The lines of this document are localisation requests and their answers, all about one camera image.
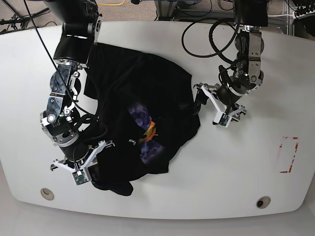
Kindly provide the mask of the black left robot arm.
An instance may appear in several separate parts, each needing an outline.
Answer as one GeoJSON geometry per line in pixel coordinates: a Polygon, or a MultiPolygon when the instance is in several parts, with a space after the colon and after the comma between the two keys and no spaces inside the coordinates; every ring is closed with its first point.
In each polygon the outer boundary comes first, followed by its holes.
{"type": "Polygon", "coordinates": [[[214,43],[213,34],[216,27],[222,23],[229,25],[232,21],[229,18],[219,19],[209,30],[209,42],[215,51],[212,55],[219,56],[229,67],[219,66],[218,84],[194,85],[197,94],[193,114],[198,114],[201,107],[211,101],[217,111],[213,124],[223,127],[228,127],[231,121],[238,122],[241,116],[247,113],[246,108],[237,102],[245,94],[260,87],[264,78],[261,70],[264,41],[260,28],[268,25],[267,1],[236,0],[233,3],[233,12],[234,33],[227,45],[235,44],[236,59],[230,60],[223,55],[227,46],[218,49],[214,43]]]}

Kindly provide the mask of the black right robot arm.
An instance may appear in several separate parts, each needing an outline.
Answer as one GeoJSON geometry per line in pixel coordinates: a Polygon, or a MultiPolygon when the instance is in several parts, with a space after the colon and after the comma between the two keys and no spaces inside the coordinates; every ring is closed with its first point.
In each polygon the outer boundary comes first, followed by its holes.
{"type": "Polygon", "coordinates": [[[51,57],[56,72],[50,80],[47,108],[40,115],[43,132],[64,153],[50,169],[70,172],[76,185],[96,180],[96,156],[114,146],[105,141],[107,127],[95,114],[79,114],[78,95],[82,69],[89,67],[89,56],[101,27],[101,14],[95,0],[47,0],[47,7],[62,21],[62,34],[51,57]]]}

